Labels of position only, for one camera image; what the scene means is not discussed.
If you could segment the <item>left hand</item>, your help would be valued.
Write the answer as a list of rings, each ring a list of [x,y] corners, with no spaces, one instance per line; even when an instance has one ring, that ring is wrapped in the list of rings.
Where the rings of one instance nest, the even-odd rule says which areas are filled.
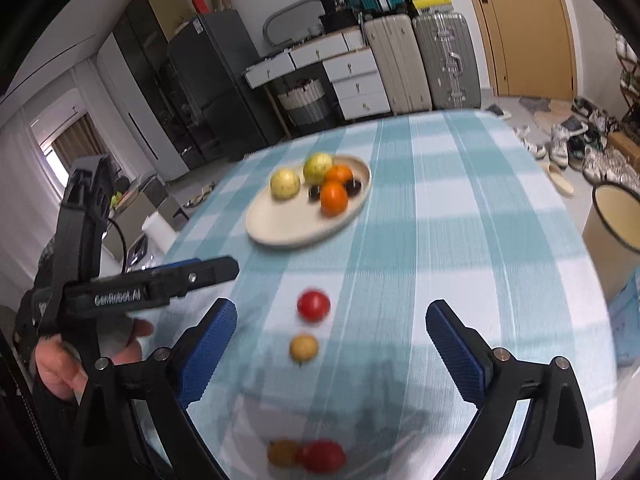
[[[149,321],[134,319],[128,344],[112,359],[115,364],[129,364],[142,359],[140,338],[151,336],[154,327]],[[65,347],[60,335],[38,341],[35,363],[43,385],[63,401],[70,401],[85,390],[88,375],[82,365]]]

